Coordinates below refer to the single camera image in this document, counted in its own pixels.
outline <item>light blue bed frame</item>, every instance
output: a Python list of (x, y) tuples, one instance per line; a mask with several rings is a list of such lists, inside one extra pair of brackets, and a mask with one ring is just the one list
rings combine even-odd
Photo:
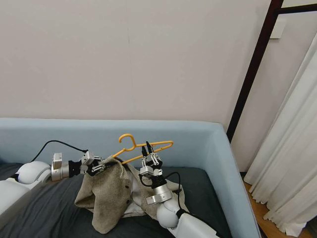
[[(0, 163), (27, 163), (49, 140), (62, 140), (95, 155), (107, 157), (123, 147), (122, 134), (131, 133), (136, 143), (173, 140), (173, 147), (159, 153), (164, 166), (194, 167), (207, 172), (234, 238), (260, 238), (259, 228), (243, 186), (229, 141), (219, 123), (155, 120), (0, 119)], [(51, 163), (54, 152), (78, 161), (82, 153), (51, 143), (37, 158)], [(122, 159), (141, 154), (124, 153)], [(140, 166), (141, 161), (132, 163)]]

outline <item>white wall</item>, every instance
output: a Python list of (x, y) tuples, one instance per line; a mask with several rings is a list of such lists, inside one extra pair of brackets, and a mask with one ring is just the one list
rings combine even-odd
[[(283, 7), (317, 3), (286, 0)], [(231, 147), (240, 171), (246, 171), (317, 33), (317, 12), (281, 15), (286, 19), (282, 38), (270, 40)]]
[[(227, 127), (268, 5), (269, 0), (2, 0), (0, 117), (188, 119)], [(270, 43), (251, 93), (262, 97), (247, 105), (244, 121), (264, 120), (278, 109), (275, 103), (316, 31), (316, 16), (294, 16), (287, 37)], [(279, 67), (272, 64), (277, 59)], [(277, 83), (275, 90), (261, 86), (267, 77)], [(251, 129), (239, 124), (233, 149), (241, 170), (254, 153), (249, 146), (257, 145), (270, 124), (264, 122)]]

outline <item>fabric garment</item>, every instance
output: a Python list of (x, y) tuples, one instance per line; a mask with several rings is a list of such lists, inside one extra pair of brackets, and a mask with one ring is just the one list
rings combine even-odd
[(317, 215), (317, 35), (244, 180), (265, 219), (299, 236)]
[[(86, 174), (82, 186), (75, 199), (75, 205), (93, 212), (92, 225), (96, 231), (106, 234), (118, 223), (122, 216), (142, 216), (148, 214), (157, 219), (156, 213), (159, 204), (147, 204), (146, 198), (153, 196), (153, 190), (145, 187), (139, 179), (139, 171), (131, 165), (123, 166), (112, 156), (105, 163), (116, 164), (104, 172), (90, 176)], [(145, 184), (151, 180), (143, 178)], [(170, 190), (178, 190), (178, 184), (167, 181)], [(184, 204), (184, 192), (180, 192), (180, 203)]]

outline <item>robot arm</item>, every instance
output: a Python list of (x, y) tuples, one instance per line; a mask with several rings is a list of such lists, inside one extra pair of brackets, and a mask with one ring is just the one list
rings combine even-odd
[(140, 169), (140, 180), (142, 177), (148, 177), (152, 181), (151, 188), (154, 195), (147, 198), (148, 204), (159, 203), (157, 218), (159, 224), (168, 229), (176, 238), (218, 238), (217, 232), (200, 219), (184, 211), (178, 201), (174, 199), (172, 191), (167, 187), (163, 171), (161, 169), (162, 161), (159, 156), (153, 152), (152, 147), (147, 142), (149, 155), (145, 147), (142, 147), (142, 168)]
[(10, 178), (0, 181), (0, 229), (24, 206), (27, 206), (31, 194), (52, 181), (85, 174), (93, 176), (101, 173), (110, 163), (87, 151), (80, 161), (62, 161), (62, 154), (55, 153), (52, 165), (41, 161), (24, 164)]

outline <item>white curtain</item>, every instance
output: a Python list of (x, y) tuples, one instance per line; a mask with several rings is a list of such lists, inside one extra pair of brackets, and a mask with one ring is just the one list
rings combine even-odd
[(317, 35), (244, 180), (287, 235), (317, 216)]

